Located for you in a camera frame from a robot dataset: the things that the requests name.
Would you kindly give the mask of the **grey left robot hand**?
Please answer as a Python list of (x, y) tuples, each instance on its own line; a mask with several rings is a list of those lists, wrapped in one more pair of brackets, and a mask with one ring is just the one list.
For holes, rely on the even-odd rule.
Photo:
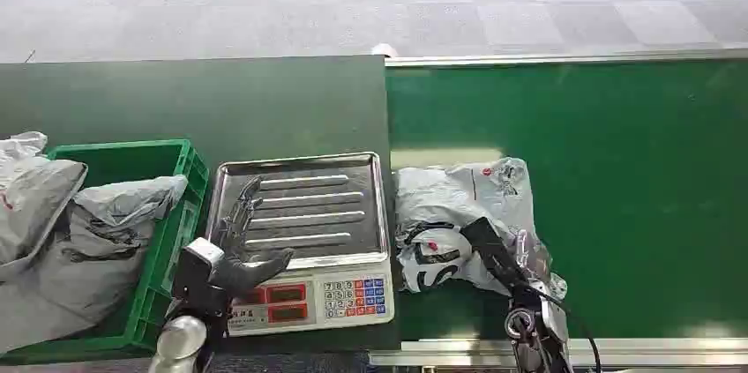
[(292, 248), (260, 251), (248, 249), (248, 232), (256, 209), (263, 199), (257, 196), (262, 179), (252, 177), (241, 189), (229, 212), (218, 218), (212, 238), (224, 251), (211, 283), (226, 290), (231, 297), (240, 297), (263, 282), (284, 272), (295, 251)]

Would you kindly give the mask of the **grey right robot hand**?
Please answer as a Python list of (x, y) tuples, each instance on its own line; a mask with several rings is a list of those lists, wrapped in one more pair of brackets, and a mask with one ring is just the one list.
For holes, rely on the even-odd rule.
[(461, 228), (460, 233), (480, 258), (483, 273), (473, 279), (477, 286), (497, 285), (501, 294), (511, 296), (535, 283), (553, 284), (552, 257), (534, 232), (521, 229), (506, 241), (492, 222), (482, 217)]

